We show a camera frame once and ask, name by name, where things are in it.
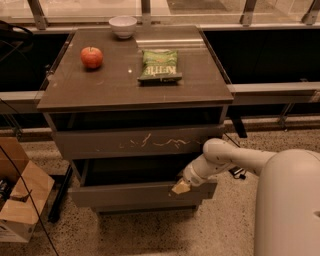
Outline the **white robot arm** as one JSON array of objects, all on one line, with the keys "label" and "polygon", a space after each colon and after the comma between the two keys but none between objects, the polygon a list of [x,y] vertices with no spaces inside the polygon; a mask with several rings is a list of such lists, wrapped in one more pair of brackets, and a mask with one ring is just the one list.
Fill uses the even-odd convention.
[{"label": "white robot arm", "polygon": [[259,177],[254,256],[320,256],[320,154],[239,148],[213,138],[182,171],[172,191],[182,194],[230,167]]}]

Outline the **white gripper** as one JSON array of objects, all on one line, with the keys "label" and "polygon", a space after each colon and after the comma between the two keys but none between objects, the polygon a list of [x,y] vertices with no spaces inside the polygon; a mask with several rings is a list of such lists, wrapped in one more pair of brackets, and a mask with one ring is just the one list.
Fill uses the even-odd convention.
[{"label": "white gripper", "polygon": [[205,159],[195,159],[183,170],[181,178],[172,188],[179,195],[190,191],[191,186],[199,187],[205,183],[210,176],[210,167]]}]

